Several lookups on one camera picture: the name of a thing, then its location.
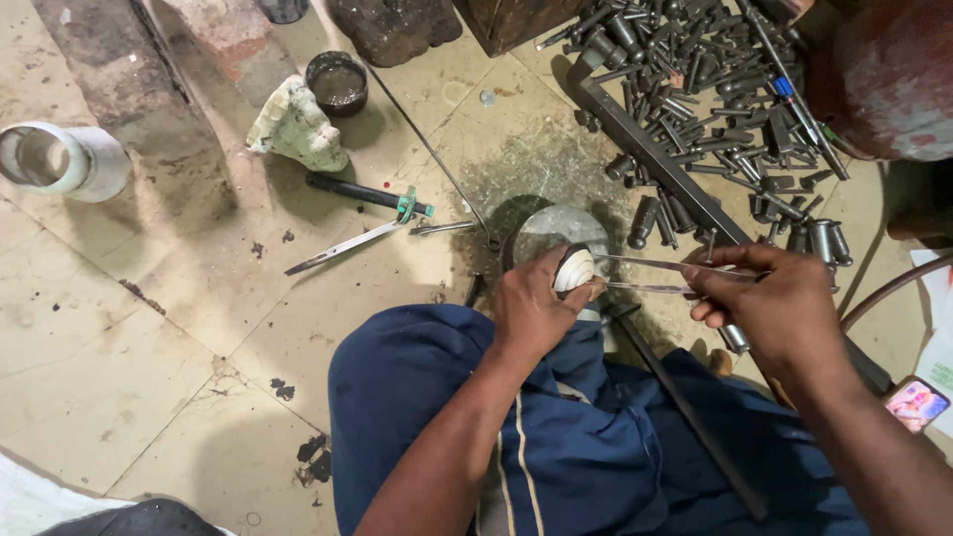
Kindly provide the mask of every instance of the person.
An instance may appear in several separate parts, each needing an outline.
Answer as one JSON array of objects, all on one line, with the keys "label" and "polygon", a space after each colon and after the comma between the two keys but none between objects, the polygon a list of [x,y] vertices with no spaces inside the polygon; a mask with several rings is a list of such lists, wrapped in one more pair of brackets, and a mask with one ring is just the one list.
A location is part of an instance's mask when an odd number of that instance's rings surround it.
[{"label": "person", "polygon": [[816,258],[716,249],[757,283],[686,269],[691,318],[733,320],[797,412],[662,362],[763,498],[755,522],[648,372],[603,361],[591,285],[558,299],[565,251],[503,274],[494,320],[455,305],[374,315],[329,372],[342,535],[948,534],[953,471],[863,385]]}]

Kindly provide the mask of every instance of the smartphone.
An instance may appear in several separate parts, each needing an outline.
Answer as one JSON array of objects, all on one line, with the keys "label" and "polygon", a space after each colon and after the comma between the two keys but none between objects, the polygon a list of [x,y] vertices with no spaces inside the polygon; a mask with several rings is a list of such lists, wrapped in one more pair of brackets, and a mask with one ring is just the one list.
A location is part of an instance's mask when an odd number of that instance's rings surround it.
[{"label": "smartphone", "polygon": [[950,406],[950,399],[916,376],[907,376],[884,397],[887,411],[913,433],[920,432]]}]

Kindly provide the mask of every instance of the navy blue pants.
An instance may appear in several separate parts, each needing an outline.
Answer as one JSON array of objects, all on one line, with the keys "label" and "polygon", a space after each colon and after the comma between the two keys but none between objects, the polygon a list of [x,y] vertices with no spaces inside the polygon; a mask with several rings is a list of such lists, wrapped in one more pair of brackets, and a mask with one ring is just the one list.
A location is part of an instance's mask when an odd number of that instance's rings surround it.
[{"label": "navy blue pants", "polygon": [[[383,311],[341,342],[329,377],[340,533],[350,536],[417,434],[470,377],[493,322],[457,305]],[[490,534],[867,534],[797,415],[685,350],[662,360],[767,502],[754,523],[648,372],[602,360],[578,320],[522,385],[470,531]]]}]

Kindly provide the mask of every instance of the white shell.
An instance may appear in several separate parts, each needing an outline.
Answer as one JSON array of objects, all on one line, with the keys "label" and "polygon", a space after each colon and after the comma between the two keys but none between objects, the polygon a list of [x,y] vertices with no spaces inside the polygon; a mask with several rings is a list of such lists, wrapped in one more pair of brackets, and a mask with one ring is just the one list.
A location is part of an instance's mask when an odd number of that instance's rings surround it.
[{"label": "white shell", "polygon": [[579,250],[573,253],[556,272],[556,281],[553,288],[556,292],[566,292],[584,284],[593,278],[596,264],[589,250]]}]

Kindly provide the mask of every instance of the stone block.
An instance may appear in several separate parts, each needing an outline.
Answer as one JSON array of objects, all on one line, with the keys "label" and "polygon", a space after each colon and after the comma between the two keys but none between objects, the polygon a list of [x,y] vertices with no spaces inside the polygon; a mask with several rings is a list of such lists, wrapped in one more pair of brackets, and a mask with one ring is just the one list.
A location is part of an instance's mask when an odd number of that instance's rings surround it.
[{"label": "stone block", "polygon": [[192,39],[250,104],[263,106],[296,71],[253,0],[164,0]]},{"label": "stone block", "polygon": [[406,63],[463,34],[450,0],[328,0],[328,10],[375,67]]}]

